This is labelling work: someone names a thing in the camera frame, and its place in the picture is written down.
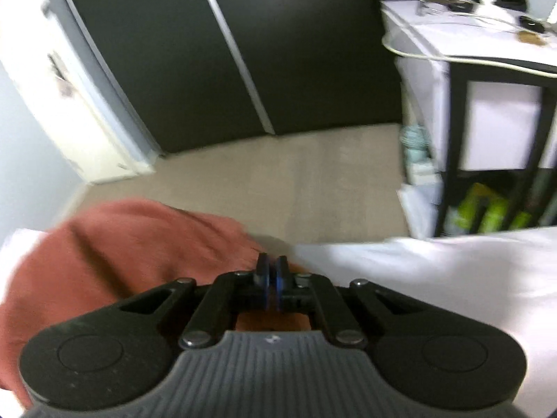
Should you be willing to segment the polka dot bed sheet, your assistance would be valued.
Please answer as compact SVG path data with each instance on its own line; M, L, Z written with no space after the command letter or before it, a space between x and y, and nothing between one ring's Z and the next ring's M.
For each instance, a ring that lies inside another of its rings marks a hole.
M216 345L179 339L213 281L192 277L40 330L18 372L30 417L552 417L556 232L306 245L366 336L301 314L241 314Z

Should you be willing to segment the small round black object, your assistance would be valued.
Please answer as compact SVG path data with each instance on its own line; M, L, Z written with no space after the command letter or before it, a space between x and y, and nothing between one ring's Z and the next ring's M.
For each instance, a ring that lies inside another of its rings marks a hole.
M520 15L517 18L517 21L518 21L519 26L523 30L528 30L528 31L538 33L538 34L544 34L546 32L546 28L545 28L545 26L542 22L534 20L533 18L531 18L529 16Z

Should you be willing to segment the white crumpled tissue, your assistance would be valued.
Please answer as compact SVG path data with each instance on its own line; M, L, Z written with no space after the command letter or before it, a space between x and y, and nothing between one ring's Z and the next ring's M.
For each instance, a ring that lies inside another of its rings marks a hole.
M480 0L475 14L480 17L496 18L499 8L495 4L496 0Z

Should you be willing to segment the black sliding wardrobe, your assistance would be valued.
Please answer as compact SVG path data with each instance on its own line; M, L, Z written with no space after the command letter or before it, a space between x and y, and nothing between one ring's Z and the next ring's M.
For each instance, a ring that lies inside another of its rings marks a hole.
M165 153L397 124L381 0L66 0Z

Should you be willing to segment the white black side table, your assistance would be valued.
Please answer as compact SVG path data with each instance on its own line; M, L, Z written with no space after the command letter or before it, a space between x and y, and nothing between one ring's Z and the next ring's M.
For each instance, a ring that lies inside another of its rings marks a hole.
M398 193L418 239L554 222L556 40L516 20L382 3L415 137Z

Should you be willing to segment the rust red fleece garment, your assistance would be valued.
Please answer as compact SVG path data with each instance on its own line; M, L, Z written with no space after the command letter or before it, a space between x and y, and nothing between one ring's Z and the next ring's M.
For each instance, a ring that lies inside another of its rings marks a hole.
M135 294L192 277L255 267L265 251L228 217L145 199L106 202L50 230L19 263L1 302L1 387L28 409L18 372L25 344L40 330Z

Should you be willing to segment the cream room door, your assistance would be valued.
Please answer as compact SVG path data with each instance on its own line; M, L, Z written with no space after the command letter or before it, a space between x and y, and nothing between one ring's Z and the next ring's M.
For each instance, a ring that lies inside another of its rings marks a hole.
M89 183L153 173L153 161L109 121L50 0L1 0L1 63L32 116Z

